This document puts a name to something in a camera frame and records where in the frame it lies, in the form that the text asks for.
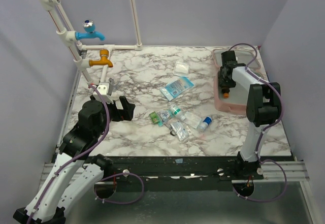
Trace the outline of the green sachet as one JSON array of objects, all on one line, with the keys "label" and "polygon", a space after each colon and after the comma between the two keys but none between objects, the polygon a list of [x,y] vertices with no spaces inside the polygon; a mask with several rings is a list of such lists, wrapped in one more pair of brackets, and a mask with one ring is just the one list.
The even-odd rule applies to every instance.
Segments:
[{"label": "green sachet", "polygon": [[151,119],[151,121],[152,121],[153,124],[160,123],[159,116],[158,116],[158,114],[155,111],[154,112],[151,112],[149,114],[149,117],[150,117],[150,119]]}]

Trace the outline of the white gauze packet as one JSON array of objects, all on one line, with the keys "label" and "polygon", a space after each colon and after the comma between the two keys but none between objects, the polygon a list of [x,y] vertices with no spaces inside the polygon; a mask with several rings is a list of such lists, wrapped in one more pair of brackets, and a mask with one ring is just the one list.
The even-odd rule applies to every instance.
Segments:
[{"label": "white gauze packet", "polygon": [[176,62],[174,69],[173,69],[173,74],[175,76],[187,77],[189,74],[189,68],[190,68],[190,65],[187,63]]}]

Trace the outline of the blue capped small bottle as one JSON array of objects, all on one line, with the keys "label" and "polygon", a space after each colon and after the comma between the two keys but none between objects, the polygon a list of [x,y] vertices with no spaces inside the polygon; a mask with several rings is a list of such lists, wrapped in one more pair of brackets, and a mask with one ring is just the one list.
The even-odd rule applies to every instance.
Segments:
[{"label": "blue capped small bottle", "polygon": [[204,132],[208,126],[211,124],[212,118],[210,116],[205,117],[201,123],[198,125],[197,129],[200,132]]}]

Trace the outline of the brown medicine bottle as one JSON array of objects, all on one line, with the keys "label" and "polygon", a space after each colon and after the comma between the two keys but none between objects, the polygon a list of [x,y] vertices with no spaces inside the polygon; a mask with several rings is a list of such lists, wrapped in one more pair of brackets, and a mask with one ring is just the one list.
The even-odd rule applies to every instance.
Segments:
[{"label": "brown medicine bottle", "polygon": [[224,99],[228,99],[229,98],[229,93],[230,93],[230,89],[229,88],[222,88],[221,89],[222,92],[222,96]]}]

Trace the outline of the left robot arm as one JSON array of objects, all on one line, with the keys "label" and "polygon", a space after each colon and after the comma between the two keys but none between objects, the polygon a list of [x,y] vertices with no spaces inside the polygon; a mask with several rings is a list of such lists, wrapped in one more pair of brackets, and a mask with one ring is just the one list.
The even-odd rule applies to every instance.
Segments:
[{"label": "left robot arm", "polygon": [[33,200],[13,214],[19,223],[65,223],[71,208],[95,184],[114,174],[112,161],[98,154],[76,179],[77,170],[87,160],[90,148],[105,132],[107,122],[131,121],[135,104],[120,96],[122,109],[115,103],[103,104],[94,97],[82,106],[75,126],[64,136],[54,166]]}]

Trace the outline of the blue wipes packet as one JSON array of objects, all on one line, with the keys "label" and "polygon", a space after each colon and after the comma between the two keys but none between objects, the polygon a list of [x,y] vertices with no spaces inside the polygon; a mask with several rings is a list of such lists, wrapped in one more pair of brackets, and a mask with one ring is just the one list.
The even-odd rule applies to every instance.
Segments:
[{"label": "blue wipes packet", "polygon": [[161,88],[160,91],[168,101],[172,101],[180,94],[192,87],[194,87],[194,84],[188,78],[179,77],[177,80]]}]

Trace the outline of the pink medicine kit case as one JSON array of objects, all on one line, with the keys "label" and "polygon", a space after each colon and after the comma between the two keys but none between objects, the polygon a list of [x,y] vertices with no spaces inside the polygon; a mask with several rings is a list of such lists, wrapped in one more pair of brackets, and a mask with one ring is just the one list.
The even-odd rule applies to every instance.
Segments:
[{"label": "pink medicine kit case", "polygon": [[[267,81],[268,77],[259,53],[250,47],[238,46],[232,48],[235,52],[236,61],[248,65],[250,70],[258,77]],[[239,72],[235,72],[236,86],[230,88],[227,96],[223,95],[223,91],[219,86],[218,75],[214,78],[214,104],[215,108],[221,112],[227,112],[238,115],[246,114],[246,104],[248,100],[249,82],[256,82],[250,74],[241,68]]]}]

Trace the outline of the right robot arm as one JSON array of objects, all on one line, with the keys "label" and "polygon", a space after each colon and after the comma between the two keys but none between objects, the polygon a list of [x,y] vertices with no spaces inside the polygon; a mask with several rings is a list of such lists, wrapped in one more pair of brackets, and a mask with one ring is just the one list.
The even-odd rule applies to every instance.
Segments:
[{"label": "right robot arm", "polygon": [[238,152],[234,165],[234,175],[245,179],[259,167],[259,153],[265,134],[275,125],[282,113],[280,85],[269,83],[257,76],[244,63],[236,60],[233,50],[221,54],[221,67],[218,71],[218,88],[224,98],[230,95],[230,89],[240,84],[248,92],[246,117],[249,128],[243,147]]}]

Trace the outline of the green capped white bottle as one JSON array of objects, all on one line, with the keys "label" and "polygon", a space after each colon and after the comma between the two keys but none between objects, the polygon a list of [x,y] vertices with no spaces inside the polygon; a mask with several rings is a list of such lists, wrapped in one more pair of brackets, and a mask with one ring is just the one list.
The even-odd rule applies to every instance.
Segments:
[{"label": "green capped white bottle", "polygon": [[172,115],[181,120],[181,121],[184,121],[186,119],[186,116],[185,114],[183,113],[183,111],[175,104],[172,104],[170,107],[169,107],[169,110],[171,111]]}]

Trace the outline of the pill blister bag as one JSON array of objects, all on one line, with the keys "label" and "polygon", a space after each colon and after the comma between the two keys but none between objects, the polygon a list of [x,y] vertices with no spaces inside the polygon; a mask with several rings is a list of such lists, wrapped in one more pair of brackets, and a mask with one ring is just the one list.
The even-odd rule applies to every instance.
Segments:
[{"label": "pill blister bag", "polygon": [[157,112],[158,115],[158,126],[163,126],[169,120],[174,118],[173,113],[169,109],[163,109]]}]

